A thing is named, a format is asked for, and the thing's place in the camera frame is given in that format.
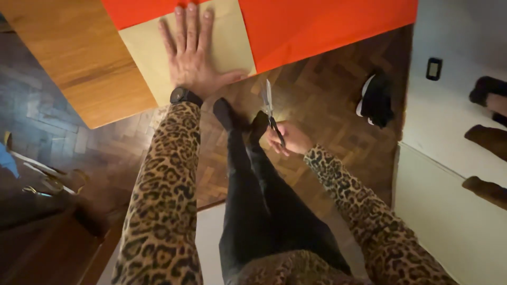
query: wooden floor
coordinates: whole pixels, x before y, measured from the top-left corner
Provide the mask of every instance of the wooden floor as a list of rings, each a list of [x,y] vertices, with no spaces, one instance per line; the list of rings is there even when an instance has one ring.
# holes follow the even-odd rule
[[[262,106],[261,82],[269,78],[275,118],[298,123],[390,204],[411,41],[412,26],[406,26],[235,83],[222,96],[252,118]],[[101,211],[126,205],[164,109],[90,130],[15,34],[0,33],[0,42],[0,131],[13,133],[15,151],[63,170],[87,172],[92,182],[82,195]],[[395,120],[382,130],[355,114],[361,87],[376,67],[394,80]],[[211,107],[212,101],[204,104],[201,120],[199,207],[227,194],[226,133]],[[326,215],[332,204],[301,157],[282,157],[263,146],[294,190]]]

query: leg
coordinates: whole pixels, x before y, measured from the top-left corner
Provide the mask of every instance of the leg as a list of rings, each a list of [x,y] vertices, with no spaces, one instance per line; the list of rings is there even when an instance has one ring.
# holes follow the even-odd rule
[[[264,150],[254,141],[248,148],[252,169],[264,193],[273,224],[279,225],[278,252],[309,250],[331,266],[351,274],[331,230],[278,175]]]
[[[251,260],[273,253],[271,219],[241,131],[233,128],[228,133],[229,188],[219,244],[226,284]]]

